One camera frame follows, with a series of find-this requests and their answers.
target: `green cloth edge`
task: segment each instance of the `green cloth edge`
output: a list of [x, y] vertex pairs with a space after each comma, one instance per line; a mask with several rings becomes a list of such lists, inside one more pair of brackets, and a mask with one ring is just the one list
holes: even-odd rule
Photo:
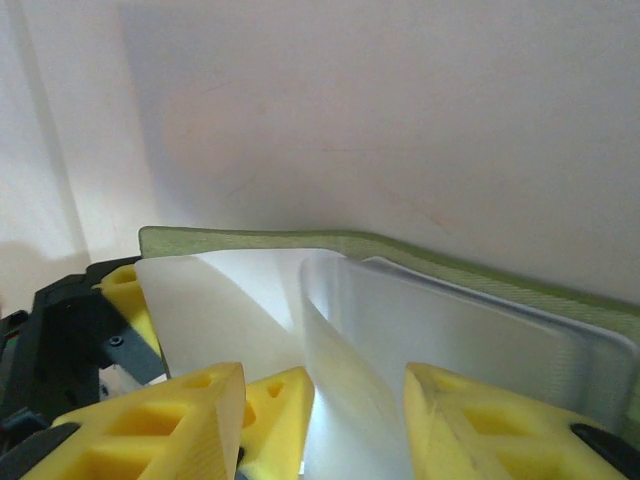
[[[326, 248], [357, 260], [382, 256], [441, 280], [613, 330], [640, 345], [639, 306], [492, 270], [374, 233], [148, 226], [140, 229], [139, 241], [144, 258], [243, 248]], [[627, 419], [622, 434], [640, 447], [640, 381]]]

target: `green fabric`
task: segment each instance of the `green fabric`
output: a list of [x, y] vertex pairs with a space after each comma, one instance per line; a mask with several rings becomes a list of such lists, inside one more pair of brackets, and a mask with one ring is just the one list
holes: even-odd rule
[[[381, 256], [441, 280], [619, 332], [640, 345], [638, 306], [526, 280], [381, 235], [144, 227], [139, 237], [145, 258], [243, 248], [326, 248], [358, 260]], [[640, 447], [640, 381], [635, 384], [627, 420], [623, 433]]]

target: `black screw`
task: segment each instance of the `black screw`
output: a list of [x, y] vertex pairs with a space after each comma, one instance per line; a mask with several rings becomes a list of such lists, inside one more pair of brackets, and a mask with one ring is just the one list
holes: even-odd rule
[[124, 338], [122, 338], [120, 335], [114, 335], [109, 339], [109, 345], [111, 345], [112, 347], [119, 347], [123, 343]]

